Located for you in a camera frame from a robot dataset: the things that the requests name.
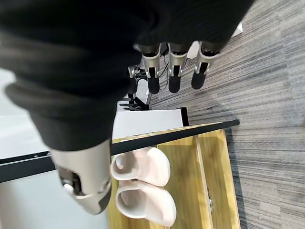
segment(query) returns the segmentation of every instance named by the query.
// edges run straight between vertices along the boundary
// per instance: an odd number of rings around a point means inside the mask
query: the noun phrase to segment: wooden shoe rack
[[[203,125],[115,139],[114,143],[180,131]],[[158,144],[171,164],[171,178],[164,187],[172,195],[177,219],[171,229],[240,229],[237,202],[223,129]],[[130,219],[116,208],[118,181],[112,181],[107,207],[110,229],[164,229],[145,219]]]

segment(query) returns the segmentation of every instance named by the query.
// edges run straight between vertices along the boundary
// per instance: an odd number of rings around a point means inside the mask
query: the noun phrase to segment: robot
[[[50,148],[63,189],[99,214],[111,196],[116,102],[134,85],[141,58],[152,94],[160,90],[160,43],[169,44],[176,93],[193,41],[200,42],[192,87],[203,86],[253,0],[0,2],[0,67],[16,82],[7,96],[29,111]],[[138,44],[140,52],[134,50]]]

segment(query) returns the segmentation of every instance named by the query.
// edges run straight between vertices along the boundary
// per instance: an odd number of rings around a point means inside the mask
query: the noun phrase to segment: pink slipper
[[[170,162],[158,148],[146,147],[114,156],[111,174],[117,180],[142,180],[165,186],[171,176]]]
[[[115,196],[117,209],[133,219],[147,219],[170,227],[176,220],[176,205],[163,188],[139,180],[120,181]]]

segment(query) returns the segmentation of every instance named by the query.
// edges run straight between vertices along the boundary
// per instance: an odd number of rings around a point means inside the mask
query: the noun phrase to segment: black edge trim
[[[183,126],[189,126],[189,118],[187,116],[187,108],[186,107],[180,107],[181,112],[181,118],[182,118],[182,124]]]
[[[0,166],[0,183],[55,170],[51,156]]]
[[[240,121],[235,119],[228,122],[205,125],[166,134],[153,135],[149,137],[114,143],[112,144],[112,156],[147,146],[154,146],[164,142],[170,142],[180,138],[229,128],[239,124]],[[55,166],[51,160],[51,157],[46,156],[47,154],[48,152],[41,152],[31,155],[2,159],[0,161],[0,183],[55,170]]]

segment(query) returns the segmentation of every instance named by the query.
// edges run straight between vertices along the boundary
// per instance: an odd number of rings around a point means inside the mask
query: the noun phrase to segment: striped carpet
[[[191,125],[240,119],[226,135],[242,228],[304,229],[305,1],[259,0],[243,29],[201,90],[188,60],[179,93],[165,88],[151,108],[185,106]]]

